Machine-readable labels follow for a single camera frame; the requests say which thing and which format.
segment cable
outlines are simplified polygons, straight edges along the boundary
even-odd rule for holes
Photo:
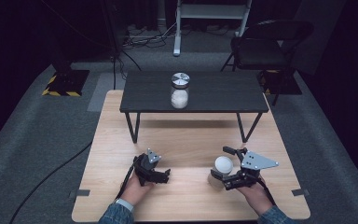
[[[117,58],[118,62],[120,63],[120,74],[121,74],[121,78],[123,78],[123,80],[127,80],[127,76],[124,74],[124,63],[123,61],[121,61],[121,59]]]
[[[76,33],[78,33],[79,35],[81,35],[83,38],[87,39],[89,42],[93,43],[93,44],[96,44],[96,45],[99,45],[101,47],[104,47],[104,48],[108,48],[108,49],[111,49],[112,47],[110,46],[107,46],[105,44],[101,44],[91,38],[89,38],[88,36],[86,35],[83,35],[80,31],[78,31],[71,23],[69,23],[63,16],[60,15],[60,13],[58,13],[54,8],[52,8],[49,4],[47,4],[44,0],[40,0],[43,4],[46,5],[46,7],[48,7],[48,9],[50,9],[52,12],[54,12],[54,14],[56,14],[66,25],[68,25],[72,30],[74,30]]]
[[[133,58],[126,53],[126,51],[124,51],[124,50],[122,50],[122,51],[123,51],[123,53],[124,53],[125,55],[127,55],[127,57],[129,57],[129,58],[135,63],[135,65],[138,67],[139,71],[142,71],[142,69],[141,69],[141,67],[138,65],[138,63],[136,63],[135,60],[133,60]]]
[[[257,178],[257,183],[259,183],[264,188],[264,191],[267,193],[267,197],[269,201],[272,203],[272,205],[277,205],[275,203],[274,198],[272,197],[271,192],[269,192],[269,188],[267,188],[267,185],[263,182],[263,180],[261,178]]]
[[[216,33],[213,33],[213,32],[211,32],[211,31],[220,31],[220,30],[222,30],[222,28],[219,28],[219,29],[217,29],[217,30],[207,30],[206,31],[206,33],[207,34],[210,34],[210,35],[225,35],[227,32],[228,32],[228,30],[229,30],[229,27],[222,33],[222,34],[216,34]]]
[[[113,90],[116,89],[116,59],[111,57],[110,61],[113,63]]]
[[[140,48],[140,47],[148,47],[148,48],[159,48],[162,46],[166,45],[165,39],[169,38],[169,37],[174,37],[174,35],[167,35],[171,33],[171,29],[175,26],[176,23],[174,23],[170,28],[168,28],[164,34],[160,32],[160,35],[154,35],[145,39],[141,39],[141,40],[137,40],[137,41],[133,41],[134,38],[137,38],[137,36],[133,36],[132,38],[129,39],[129,41],[123,45],[123,47],[127,47],[127,46],[131,46],[132,48]],[[150,44],[157,44],[163,42],[162,45],[159,46],[150,46]]]
[[[124,192],[124,189],[126,189],[127,182],[129,181],[130,175],[131,175],[132,170],[133,170],[133,166],[134,166],[135,163],[139,160],[139,157],[135,157],[135,158],[136,158],[136,160],[134,160],[134,162],[133,162],[132,165],[130,166],[130,169],[129,169],[129,171],[128,171],[127,174],[126,174],[126,177],[124,178],[123,184],[122,184],[121,187],[120,187],[120,191],[118,192],[118,194],[117,194],[117,196],[116,196],[116,199],[120,198],[121,195],[122,195],[123,192]]]
[[[75,154],[75,156],[73,156],[71,159],[69,159],[68,161],[64,162],[62,165],[60,165],[59,167],[57,167],[55,170],[53,170],[50,174],[48,174],[42,181],[40,181],[39,184],[36,185],[36,187],[33,188],[33,190],[31,190],[31,192],[27,195],[27,197],[25,197],[25,199],[22,201],[22,203],[19,205],[19,207],[17,208],[16,212],[13,214],[13,217],[10,220],[10,224],[13,223],[14,219],[16,218],[17,214],[20,212],[20,209],[25,205],[25,203],[28,201],[28,199],[31,197],[31,195],[49,178],[51,177],[54,173],[56,173],[58,170],[60,170],[63,166],[65,166],[66,164],[68,164],[70,161],[74,160],[77,156],[79,156],[82,152],[84,152],[89,146],[91,146],[92,141],[83,149],[81,149],[79,152],[77,152]]]
[[[144,27],[144,28],[142,28],[142,29],[140,30],[140,32],[138,32],[138,33],[136,33],[136,34],[131,33],[131,31],[133,31],[133,30],[138,31],[136,28],[135,28],[135,29],[132,29],[132,30],[128,30],[129,33],[130,33],[130,35],[137,36],[137,35],[141,35],[146,29],[145,29],[145,27]]]

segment white shelf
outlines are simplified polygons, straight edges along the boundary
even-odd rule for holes
[[[242,20],[246,5],[182,4],[181,18]]]

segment sleeve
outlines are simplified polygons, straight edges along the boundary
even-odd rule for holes
[[[277,206],[272,206],[266,213],[261,215],[258,224],[296,224],[294,220],[288,217]]]
[[[98,221],[99,224],[132,224],[133,214],[119,203],[111,203]]]

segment black chair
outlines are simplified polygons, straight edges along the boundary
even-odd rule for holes
[[[279,70],[278,89],[272,103],[275,105],[285,80],[293,77],[290,65],[296,47],[312,32],[313,25],[308,21],[261,21],[248,27],[242,36],[231,39],[231,54],[220,71],[227,65],[232,66],[232,71],[236,67],[246,70]]]

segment black and yellow hazard tape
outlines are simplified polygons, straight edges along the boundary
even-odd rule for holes
[[[72,70],[68,73],[56,72],[49,80],[42,95],[81,96],[88,74],[88,70]]]

